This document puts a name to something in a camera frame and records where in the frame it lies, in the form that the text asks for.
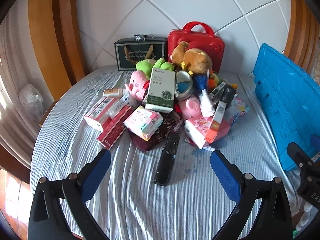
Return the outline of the long red box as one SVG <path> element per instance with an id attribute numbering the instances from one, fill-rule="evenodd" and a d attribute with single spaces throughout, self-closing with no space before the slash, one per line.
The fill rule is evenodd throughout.
<path id="1" fill-rule="evenodd" d="M 110 150 L 125 130 L 124 121 L 130 116 L 133 109 L 125 105 L 119 113 L 107 124 L 106 128 L 97 137 L 104 148 Z"/>

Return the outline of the brown teddy bear plush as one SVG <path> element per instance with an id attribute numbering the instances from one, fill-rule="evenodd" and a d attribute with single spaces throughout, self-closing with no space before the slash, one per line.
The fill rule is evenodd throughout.
<path id="1" fill-rule="evenodd" d="M 198 48 L 189 48 L 186 41 L 181 41 L 171 54 L 172 63 L 191 74 L 207 74 L 212 70 L 213 62 L 209 55 Z"/>

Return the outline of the blue plastic storage crate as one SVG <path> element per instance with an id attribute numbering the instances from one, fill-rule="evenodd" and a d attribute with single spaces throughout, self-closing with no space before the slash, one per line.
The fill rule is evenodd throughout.
<path id="1" fill-rule="evenodd" d="M 319 149 L 311 144 L 319 135 L 319 85 L 293 61 L 263 43 L 253 70 L 255 94 L 267 117 L 284 171 L 297 166 L 287 154 L 295 142 L 308 156 Z"/>

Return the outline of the orange white narrow box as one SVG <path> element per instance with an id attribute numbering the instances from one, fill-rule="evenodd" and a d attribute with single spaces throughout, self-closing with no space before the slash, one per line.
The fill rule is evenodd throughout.
<path id="1" fill-rule="evenodd" d="M 218 134 L 220 125 L 223 120 L 223 116 L 225 114 L 226 106 L 227 106 L 227 103 L 223 102 L 222 100 L 219 101 L 216 111 L 213 115 L 212 121 L 210 123 L 210 127 L 208 128 L 205 136 L 205 140 L 208 143 L 212 143 Z"/>

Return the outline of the red white tissue pack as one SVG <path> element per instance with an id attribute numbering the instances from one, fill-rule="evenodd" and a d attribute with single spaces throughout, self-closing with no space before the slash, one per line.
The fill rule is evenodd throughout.
<path id="1" fill-rule="evenodd" d="M 111 121 L 111 117 L 108 114 L 108 110 L 118 101 L 116 98 L 110 98 L 103 96 L 85 115 L 84 120 L 86 123 L 97 131 L 102 132 L 108 123 Z"/>

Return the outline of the clear plastic bag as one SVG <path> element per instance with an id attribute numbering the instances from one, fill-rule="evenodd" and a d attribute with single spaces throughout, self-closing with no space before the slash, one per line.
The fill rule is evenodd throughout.
<path id="1" fill-rule="evenodd" d="M 19 92 L 18 98 L 26 112 L 39 123 L 43 117 L 43 97 L 32 85 L 25 85 Z"/>

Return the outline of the pink plush toy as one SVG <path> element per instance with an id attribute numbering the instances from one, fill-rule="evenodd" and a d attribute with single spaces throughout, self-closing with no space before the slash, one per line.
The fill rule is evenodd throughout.
<path id="1" fill-rule="evenodd" d="M 192 95 L 186 100 L 179 101 L 178 105 L 181 109 L 183 120 L 188 120 L 202 115 L 200 101 L 195 95 Z"/>

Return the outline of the maroon printed cloth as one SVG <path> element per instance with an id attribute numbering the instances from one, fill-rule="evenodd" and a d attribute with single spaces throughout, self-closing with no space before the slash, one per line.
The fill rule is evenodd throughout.
<path id="1" fill-rule="evenodd" d="M 152 150 L 156 145 L 166 139 L 171 131 L 177 128 L 181 116 L 173 111 L 170 114 L 162 114 L 163 122 L 148 141 L 143 140 L 139 136 L 129 131 L 129 136 L 134 145 L 141 151 Z"/>

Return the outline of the white sachet packet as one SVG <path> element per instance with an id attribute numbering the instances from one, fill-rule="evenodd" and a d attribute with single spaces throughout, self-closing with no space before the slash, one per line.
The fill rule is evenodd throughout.
<path id="1" fill-rule="evenodd" d="M 136 100 L 131 96 L 129 92 L 126 92 L 107 110 L 109 117 L 111 119 L 114 119 L 124 106 L 130 106 L 132 109 L 136 109 L 136 107 L 138 106 Z"/>

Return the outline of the beige cosmetic bottle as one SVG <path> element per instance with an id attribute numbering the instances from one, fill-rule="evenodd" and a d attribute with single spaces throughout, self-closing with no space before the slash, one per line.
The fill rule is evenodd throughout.
<path id="1" fill-rule="evenodd" d="M 122 96 L 124 96 L 126 94 L 126 92 L 127 92 L 126 88 L 105 89 L 103 91 L 103 96 L 119 99 Z"/>

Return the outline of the blue bristle brush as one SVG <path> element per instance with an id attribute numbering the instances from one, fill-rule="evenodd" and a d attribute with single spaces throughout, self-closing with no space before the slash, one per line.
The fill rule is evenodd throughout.
<path id="1" fill-rule="evenodd" d="M 215 109 L 212 105 L 211 99 L 208 95 L 207 88 L 208 88 L 208 78 L 207 74 L 194 74 L 193 75 L 193 84 L 194 89 L 199 97 L 200 101 L 200 110 L 203 117 L 210 117 L 214 115 Z"/>

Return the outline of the round silver blue case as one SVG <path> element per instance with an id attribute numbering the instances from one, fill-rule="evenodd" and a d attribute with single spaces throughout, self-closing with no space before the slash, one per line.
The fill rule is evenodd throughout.
<path id="1" fill-rule="evenodd" d="M 178 71 L 175 76 L 175 98 L 178 101 L 187 100 L 194 92 L 193 79 L 188 72 Z"/>

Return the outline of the pink pig plush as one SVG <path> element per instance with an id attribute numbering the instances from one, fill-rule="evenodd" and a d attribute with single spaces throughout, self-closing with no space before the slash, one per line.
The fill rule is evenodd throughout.
<path id="1" fill-rule="evenodd" d="M 134 71 L 131 74 L 129 84 L 125 85 L 126 90 L 138 102 L 142 102 L 146 91 L 148 90 L 150 80 L 141 70 Z"/>

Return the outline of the white green medicine box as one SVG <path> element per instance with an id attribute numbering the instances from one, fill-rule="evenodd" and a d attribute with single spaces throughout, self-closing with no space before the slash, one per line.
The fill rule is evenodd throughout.
<path id="1" fill-rule="evenodd" d="M 169 114 L 174 108 L 175 73 L 153 68 L 146 95 L 145 108 Z"/>

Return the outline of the red hard carry case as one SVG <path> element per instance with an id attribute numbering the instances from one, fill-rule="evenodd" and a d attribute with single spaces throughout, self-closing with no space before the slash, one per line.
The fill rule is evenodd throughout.
<path id="1" fill-rule="evenodd" d="M 202 22 L 191 21 L 182 29 L 174 29 L 168 35 L 168 61 L 171 62 L 173 50 L 181 42 L 189 44 L 189 48 L 205 51 L 213 61 L 213 71 L 219 72 L 225 50 L 223 40 L 216 36 L 213 29 Z"/>

